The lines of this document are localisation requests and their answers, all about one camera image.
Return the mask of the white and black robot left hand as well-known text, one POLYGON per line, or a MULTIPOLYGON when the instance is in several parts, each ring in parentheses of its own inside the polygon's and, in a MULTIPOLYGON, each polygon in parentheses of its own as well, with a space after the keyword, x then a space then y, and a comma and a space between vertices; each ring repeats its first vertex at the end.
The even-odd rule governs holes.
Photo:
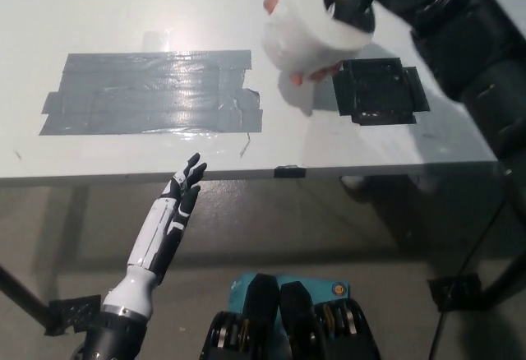
POLYGON ((108 292, 102 311, 147 322, 153 292, 160 286, 179 247, 207 168, 196 153, 168 181, 142 224, 122 281, 108 292))

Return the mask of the person's bare hand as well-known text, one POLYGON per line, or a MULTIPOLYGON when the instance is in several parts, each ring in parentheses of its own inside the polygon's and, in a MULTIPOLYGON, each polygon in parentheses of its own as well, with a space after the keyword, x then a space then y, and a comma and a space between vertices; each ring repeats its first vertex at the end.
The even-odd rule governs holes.
MULTIPOLYGON (((279 0, 264 0, 263 7, 265 8, 266 12, 268 14, 271 14, 279 0)), ((313 72, 311 75, 303 76, 300 74, 292 74, 290 76, 290 81, 294 85, 302 85, 304 81, 322 81, 324 78, 328 76, 334 75, 341 67, 341 62, 337 62, 336 64, 333 64, 330 67, 324 67, 320 70, 317 70, 316 72, 313 72)))

